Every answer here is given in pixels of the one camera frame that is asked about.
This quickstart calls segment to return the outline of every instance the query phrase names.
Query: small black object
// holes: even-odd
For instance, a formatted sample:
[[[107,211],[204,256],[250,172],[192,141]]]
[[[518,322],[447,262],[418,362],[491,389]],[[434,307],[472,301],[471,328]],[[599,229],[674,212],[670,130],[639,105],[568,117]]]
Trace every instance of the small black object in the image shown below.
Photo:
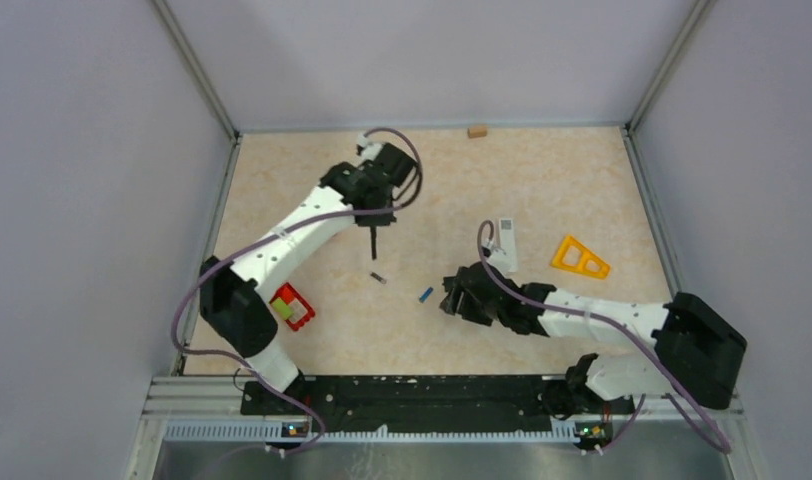
[[[381,284],[385,285],[387,280],[382,278],[378,273],[371,272],[371,277],[373,277],[376,281],[380,282]]]
[[[612,442],[612,422],[577,422],[576,435],[580,441],[574,446],[580,450],[592,451],[597,450],[597,447],[603,448]]]
[[[218,262],[217,257],[208,258],[200,274]],[[200,287],[200,315],[244,358],[264,350],[278,328],[256,285],[254,280],[242,280],[227,265]]]
[[[729,407],[747,341],[695,295],[678,292],[665,308],[653,332],[659,360],[702,406]]]
[[[377,259],[377,227],[371,227],[371,260]]]

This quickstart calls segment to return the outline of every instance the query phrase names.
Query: table surface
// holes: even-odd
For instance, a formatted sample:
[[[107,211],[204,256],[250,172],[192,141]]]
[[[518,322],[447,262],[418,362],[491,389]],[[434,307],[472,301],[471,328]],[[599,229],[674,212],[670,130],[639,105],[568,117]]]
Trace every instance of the table surface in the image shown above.
[[[289,279],[317,311],[300,331],[280,323],[279,341],[307,374],[558,373],[593,351],[618,347],[576,338],[516,335],[445,315],[442,277],[478,260],[484,219],[512,217],[516,283],[552,283],[582,295],[659,302],[670,295],[618,128],[464,129],[405,133],[424,164],[418,201],[381,228],[371,261],[367,229],[351,227]],[[357,132],[245,135],[215,254],[264,235],[308,195],[329,167],[355,163]],[[405,149],[392,136],[377,134]],[[605,280],[550,266],[571,234],[609,263]],[[383,285],[369,276],[376,272]],[[435,292],[426,303],[418,297]],[[229,348],[200,319],[193,348]],[[234,362],[190,357],[187,374],[232,374]]]

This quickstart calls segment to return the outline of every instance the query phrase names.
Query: metal frame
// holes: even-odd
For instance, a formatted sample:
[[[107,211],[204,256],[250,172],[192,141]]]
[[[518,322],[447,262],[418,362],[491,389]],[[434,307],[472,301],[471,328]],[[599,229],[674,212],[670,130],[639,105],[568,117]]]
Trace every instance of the metal frame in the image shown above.
[[[233,140],[227,168],[212,213],[210,230],[203,254],[205,258],[211,255],[217,240],[242,138],[229,118],[211,81],[208,79],[166,1],[149,1],[155,7],[157,16],[167,29],[172,43],[178,49],[180,58],[191,74],[204,101],[220,122],[227,136]],[[695,2],[691,13],[648,86],[641,102],[635,109],[632,118],[622,128],[622,136],[630,165],[651,225],[666,280],[672,292],[678,291],[683,285],[680,266],[656,198],[654,186],[651,183],[644,159],[639,152],[635,134],[659,93],[666,86],[668,79],[686,50],[688,42],[713,4],[713,0],[697,0]],[[190,341],[197,317],[197,308],[190,308],[183,326],[185,342]],[[181,375],[183,364],[184,359],[182,357],[177,358],[171,369],[171,375]],[[261,419],[242,417],[240,415],[241,396],[241,391],[235,387],[230,376],[169,376],[155,378],[150,386],[141,415],[126,478],[129,480],[143,480],[153,477],[159,461],[164,433],[171,422],[178,420],[223,420],[234,423],[261,422]],[[734,450],[727,457],[727,461],[734,478],[736,480],[769,478],[764,457],[744,416],[738,396],[733,400],[732,407],[729,410],[710,413],[733,442]],[[679,418],[679,415],[670,402],[663,399],[652,399],[645,403],[645,408],[638,421],[650,422],[677,418]],[[581,416],[578,420],[588,421],[597,420],[597,418]]]
[[[650,107],[653,106],[660,92],[665,88],[665,85],[680,63],[683,53],[685,53],[688,48],[689,42],[694,38],[695,33],[697,33],[698,28],[700,28],[701,23],[706,19],[709,10],[714,4],[715,0],[695,0],[695,4],[692,6],[689,16],[683,22],[680,32],[677,34],[677,37],[674,38],[674,42],[671,44],[671,48],[668,49],[668,53],[665,54],[665,59],[662,60],[662,64],[660,64],[656,70],[656,74],[645,90],[639,105],[633,112],[633,116],[630,117],[630,121],[627,122],[627,130],[631,134],[638,130],[639,126],[647,117]]]
[[[209,232],[206,237],[206,244],[203,247],[203,254],[201,255],[201,262],[212,255],[215,251],[215,245],[218,240],[218,232],[220,224],[223,220],[224,210],[226,210],[226,201],[229,197],[229,189],[232,185],[232,177],[235,175],[235,166],[238,164],[238,155],[241,153],[241,142],[243,136],[238,136],[232,143],[229,150],[229,158],[227,160],[226,169],[223,173],[221,180],[220,190],[215,199],[215,209],[212,212],[212,219],[209,223]],[[200,262],[195,266],[195,271],[190,275],[190,278],[196,279],[200,275]],[[197,319],[200,318],[199,314],[199,300],[195,298],[191,301],[191,305],[185,313],[185,318],[182,320],[182,343],[188,345],[191,338],[194,336],[194,328],[197,326]],[[185,356],[177,353],[174,357],[173,364],[170,367],[171,375],[182,375],[185,368]]]
[[[209,80],[206,71],[203,69],[203,65],[200,63],[200,60],[194,53],[194,49],[191,48],[191,44],[185,37],[182,27],[179,26],[176,15],[173,14],[166,0],[149,0],[149,2],[156,12],[156,17],[162,22],[162,26],[170,37],[171,43],[176,48],[177,53],[179,53],[182,64],[191,75],[191,79],[194,80],[194,84],[203,97],[203,101],[206,102],[206,105],[209,107],[209,110],[212,111],[215,119],[221,124],[221,128],[223,128],[226,136],[231,140],[237,140],[239,135],[238,129],[235,128],[232,120],[229,118],[226,108],[223,106],[220,97],[218,97],[214,85],[212,85],[212,81]]]

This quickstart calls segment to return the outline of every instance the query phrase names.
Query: gray wall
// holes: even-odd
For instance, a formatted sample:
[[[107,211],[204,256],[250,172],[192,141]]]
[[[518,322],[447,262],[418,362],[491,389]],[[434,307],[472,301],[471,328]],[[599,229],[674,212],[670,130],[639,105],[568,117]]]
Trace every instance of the gray wall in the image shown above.
[[[123,474],[222,135],[148,2],[0,2],[0,479]]]
[[[171,0],[242,130],[620,123],[692,0]]]
[[[774,477],[812,478],[812,1],[718,2],[640,143]]]

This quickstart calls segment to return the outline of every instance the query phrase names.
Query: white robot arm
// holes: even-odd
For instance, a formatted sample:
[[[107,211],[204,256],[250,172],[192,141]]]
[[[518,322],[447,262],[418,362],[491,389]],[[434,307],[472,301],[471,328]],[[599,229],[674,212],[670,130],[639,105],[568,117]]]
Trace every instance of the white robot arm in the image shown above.
[[[567,388],[554,392],[558,404],[568,407],[587,399],[596,404],[625,396],[671,395],[675,389],[660,371],[664,367],[700,405],[729,406],[747,342],[700,298],[679,292],[666,304],[622,303],[576,295],[549,284],[518,287],[504,277],[509,262],[502,249],[485,241],[483,254],[487,267],[475,263],[459,268],[454,277],[445,277],[447,295],[440,308],[446,313],[481,325],[499,321],[522,335],[580,337],[646,348],[661,364],[654,365],[638,350],[584,355],[566,372]],[[511,291],[547,308],[513,298],[489,278],[486,268]],[[638,342],[597,317],[618,322]],[[561,405],[553,410],[568,414]]]
[[[275,241],[238,257],[200,289],[202,317],[276,390],[285,391],[299,375],[275,338],[277,322],[268,302],[276,290],[309,255],[354,223],[371,229],[375,257],[375,229],[396,221],[393,189],[413,171],[416,191],[420,188],[418,163],[397,147],[360,136],[358,150],[358,167],[344,162],[330,168],[309,196],[265,235],[276,236]],[[325,218],[311,221],[321,216]],[[206,260],[201,272],[218,262],[215,257]]]

